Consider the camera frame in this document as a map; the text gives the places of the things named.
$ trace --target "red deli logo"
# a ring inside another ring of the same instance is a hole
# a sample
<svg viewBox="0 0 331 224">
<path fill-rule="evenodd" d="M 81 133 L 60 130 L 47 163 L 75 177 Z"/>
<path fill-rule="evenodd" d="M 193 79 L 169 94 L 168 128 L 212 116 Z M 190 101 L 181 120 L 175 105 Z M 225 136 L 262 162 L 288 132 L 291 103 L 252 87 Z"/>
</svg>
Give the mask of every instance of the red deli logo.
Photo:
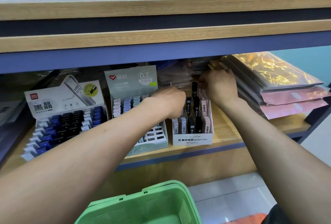
<svg viewBox="0 0 331 224">
<path fill-rule="evenodd" d="M 30 94 L 31 100 L 38 99 L 38 94 L 37 93 L 32 93 Z"/>
</svg>

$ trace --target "white tile floor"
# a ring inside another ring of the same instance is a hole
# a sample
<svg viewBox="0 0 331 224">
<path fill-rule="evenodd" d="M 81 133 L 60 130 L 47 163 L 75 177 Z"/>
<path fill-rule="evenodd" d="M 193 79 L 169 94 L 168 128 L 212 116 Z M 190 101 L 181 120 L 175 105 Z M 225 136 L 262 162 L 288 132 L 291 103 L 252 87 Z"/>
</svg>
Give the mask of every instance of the white tile floor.
<svg viewBox="0 0 331 224">
<path fill-rule="evenodd" d="M 331 166 L 331 115 L 302 146 Z M 276 204 L 258 173 L 189 187 L 203 224 L 221 224 L 257 213 L 269 213 Z"/>
</svg>

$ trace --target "hand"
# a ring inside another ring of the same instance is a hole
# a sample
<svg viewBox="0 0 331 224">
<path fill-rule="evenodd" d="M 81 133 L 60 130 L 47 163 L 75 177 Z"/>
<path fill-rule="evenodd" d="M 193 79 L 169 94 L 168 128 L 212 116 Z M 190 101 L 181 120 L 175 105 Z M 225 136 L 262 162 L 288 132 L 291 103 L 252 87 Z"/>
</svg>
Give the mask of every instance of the hand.
<svg viewBox="0 0 331 224">
<path fill-rule="evenodd" d="M 220 108 L 239 99 L 236 80 L 231 70 L 207 71 L 200 76 L 199 82 L 208 98 Z"/>
<path fill-rule="evenodd" d="M 186 94 L 176 87 L 161 88 L 153 93 L 152 97 L 159 100 L 160 108 L 164 108 L 167 118 L 179 118 L 186 101 Z"/>
</svg>

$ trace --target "basket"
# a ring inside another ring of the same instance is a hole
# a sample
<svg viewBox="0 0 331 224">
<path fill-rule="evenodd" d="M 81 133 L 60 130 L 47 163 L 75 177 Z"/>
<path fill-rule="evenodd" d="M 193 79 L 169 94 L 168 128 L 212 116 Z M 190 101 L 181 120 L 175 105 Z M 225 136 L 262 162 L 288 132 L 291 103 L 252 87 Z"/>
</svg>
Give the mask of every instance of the basket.
<svg viewBox="0 0 331 224">
<path fill-rule="evenodd" d="M 139 193 L 94 201 L 75 224 L 201 224 L 188 188 L 170 180 Z"/>
</svg>

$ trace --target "person's left arm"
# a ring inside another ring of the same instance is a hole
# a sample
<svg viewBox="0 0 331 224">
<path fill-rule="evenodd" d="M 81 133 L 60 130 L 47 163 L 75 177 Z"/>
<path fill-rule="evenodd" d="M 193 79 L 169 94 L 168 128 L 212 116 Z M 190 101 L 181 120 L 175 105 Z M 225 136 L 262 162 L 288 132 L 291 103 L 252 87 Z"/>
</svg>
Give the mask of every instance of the person's left arm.
<svg viewBox="0 0 331 224">
<path fill-rule="evenodd" d="M 180 117 L 185 93 L 156 92 L 0 178 L 0 223 L 74 223 L 90 197 L 138 140 L 166 118 Z"/>
</svg>

